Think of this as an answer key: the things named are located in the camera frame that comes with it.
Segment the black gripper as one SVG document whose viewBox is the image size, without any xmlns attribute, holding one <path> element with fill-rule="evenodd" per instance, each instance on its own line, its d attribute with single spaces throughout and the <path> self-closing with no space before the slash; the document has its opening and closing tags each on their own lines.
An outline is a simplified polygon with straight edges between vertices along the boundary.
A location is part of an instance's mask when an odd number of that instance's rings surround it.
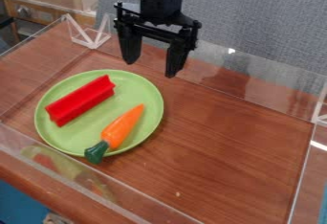
<svg viewBox="0 0 327 224">
<path fill-rule="evenodd" d="M 183 0 L 117 1 L 115 28 L 123 59 L 133 64 L 140 57 L 141 38 L 169 44 L 164 75 L 173 78 L 184 68 L 189 50 L 195 49 L 201 24 L 181 13 Z"/>
</svg>

